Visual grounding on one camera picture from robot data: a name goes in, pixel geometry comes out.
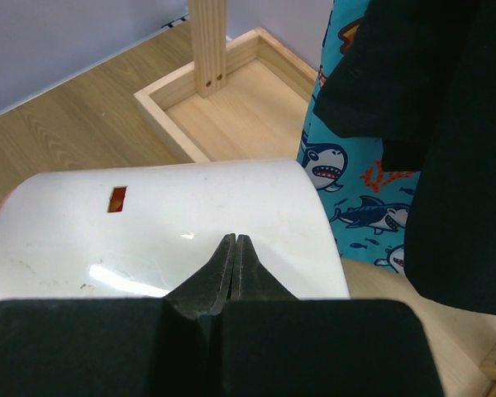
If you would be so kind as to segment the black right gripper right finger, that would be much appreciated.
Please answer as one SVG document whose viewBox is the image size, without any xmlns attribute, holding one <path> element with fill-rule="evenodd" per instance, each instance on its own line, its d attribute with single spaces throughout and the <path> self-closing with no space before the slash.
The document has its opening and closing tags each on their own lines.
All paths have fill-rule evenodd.
<svg viewBox="0 0 496 397">
<path fill-rule="evenodd" d="M 226 235 L 207 263 L 213 290 L 207 396 L 439 396 L 422 322 L 388 299 L 301 300 Z"/>
</svg>

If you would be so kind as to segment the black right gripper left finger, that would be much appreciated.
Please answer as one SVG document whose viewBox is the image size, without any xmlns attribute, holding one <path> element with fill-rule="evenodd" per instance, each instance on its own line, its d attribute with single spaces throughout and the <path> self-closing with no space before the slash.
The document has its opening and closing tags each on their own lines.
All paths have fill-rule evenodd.
<svg viewBox="0 0 496 397">
<path fill-rule="evenodd" d="M 0 301 L 0 396 L 217 396 L 236 238 L 164 298 Z"/>
</svg>

